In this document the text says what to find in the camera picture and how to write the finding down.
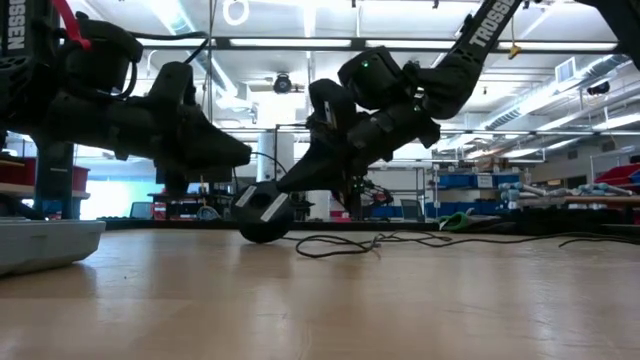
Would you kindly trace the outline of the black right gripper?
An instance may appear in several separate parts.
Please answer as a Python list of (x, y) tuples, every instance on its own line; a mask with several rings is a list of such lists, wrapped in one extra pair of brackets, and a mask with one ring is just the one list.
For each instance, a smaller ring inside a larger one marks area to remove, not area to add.
[(329, 190), (349, 193), (352, 173), (365, 173), (376, 161), (390, 161), (400, 147), (419, 139), (429, 148), (440, 139), (440, 125), (419, 107), (390, 107), (344, 115), (347, 145), (311, 144), (277, 181), (280, 192)]

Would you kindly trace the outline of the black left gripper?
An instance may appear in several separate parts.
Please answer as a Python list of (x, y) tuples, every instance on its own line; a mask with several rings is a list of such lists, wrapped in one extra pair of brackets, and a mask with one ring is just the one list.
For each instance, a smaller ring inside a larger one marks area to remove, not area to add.
[(57, 97), (48, 108), (47, 131), (56, 140), (111, 150), (120, 160), (152, 159), (187, 178), (247, 165), (252, 153), (202, 113), (188, 115), (179, 100), (162, 97), (109, 103)]

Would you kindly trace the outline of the black cord spool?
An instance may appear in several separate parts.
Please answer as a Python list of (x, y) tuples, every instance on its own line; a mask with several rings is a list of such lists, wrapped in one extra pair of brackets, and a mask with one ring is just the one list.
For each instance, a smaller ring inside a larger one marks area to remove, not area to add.
[(295, 210), (289, 195), (280, 192), (275, 181), (263, 181), (234, 196), (231, 215), (246, 240), (264, 244), (287, 234), (294, 222)]

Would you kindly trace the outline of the black coated work glove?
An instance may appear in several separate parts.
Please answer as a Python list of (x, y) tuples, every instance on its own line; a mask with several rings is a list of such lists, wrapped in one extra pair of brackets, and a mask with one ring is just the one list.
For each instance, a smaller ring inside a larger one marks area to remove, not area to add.
[(474, 223), (471, 231), (474, 233), (514, 235), (520, 232), (520, 225), (512, 218), (493, 217)]

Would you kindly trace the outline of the red tape strip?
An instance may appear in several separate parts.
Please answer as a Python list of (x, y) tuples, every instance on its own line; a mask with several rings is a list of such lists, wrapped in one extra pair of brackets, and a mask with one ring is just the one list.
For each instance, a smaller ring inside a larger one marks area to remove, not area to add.
[(71, 10), (67, 0), (50, 0), (55, 10), (58, 12), (65, 25), (68, 38), (77, 43), (83, 50), (91, 49), (91, 42), (81, 34), (78, 20)]

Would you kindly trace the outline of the grey tool kit case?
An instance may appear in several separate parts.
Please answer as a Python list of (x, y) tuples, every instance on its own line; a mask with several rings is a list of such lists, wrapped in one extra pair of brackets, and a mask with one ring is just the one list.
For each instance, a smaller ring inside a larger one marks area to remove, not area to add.
[(0, 218), (0, 277), (67, 266), (99, 247), (106, 223)]

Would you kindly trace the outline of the grey foam roll bundle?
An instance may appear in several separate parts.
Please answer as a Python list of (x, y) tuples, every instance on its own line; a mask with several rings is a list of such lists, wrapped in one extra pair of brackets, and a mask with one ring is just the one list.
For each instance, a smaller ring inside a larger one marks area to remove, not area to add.
[(568, 195), (606, 195), (613, 194), (619, 196), (634, 196), (635, 193), (631, 190), (623, 189), (621, 187), (609, 185), (606, 183), (586, 184), (579, 185), (577, 188), (558, 188), (552, 190), (544, 190), (542, 188), (527, 185), (521, 182), (515, 183), (502, 183), (498, 185), (498, 188), (507, 195), (514, 195), (519, 193), (531, 193), (539, 197), (561, 197)]

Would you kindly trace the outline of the yellow hanging pendant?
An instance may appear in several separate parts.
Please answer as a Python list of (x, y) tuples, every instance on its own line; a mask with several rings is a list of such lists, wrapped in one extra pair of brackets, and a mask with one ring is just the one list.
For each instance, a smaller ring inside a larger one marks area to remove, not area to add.
[(517, 57), (522, 49), (516, 43), (516, 34), (515, 34), (515, 14), (512, 14), (510, 20), (510, 34), (511, 34), (511, 45), (509, 47), (508, 59), (513, 60)]

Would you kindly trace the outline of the wooden workbench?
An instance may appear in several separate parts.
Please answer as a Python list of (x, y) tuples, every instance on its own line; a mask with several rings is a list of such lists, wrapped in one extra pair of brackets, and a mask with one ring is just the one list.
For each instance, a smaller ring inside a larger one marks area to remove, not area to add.
[(520, 199), (517, 201), (520, 207), (547, 206), (564, 204), (605, 204), (615, 206), (640, 207), (640, 196), (564, 196), (564, 197), (539, 197)]

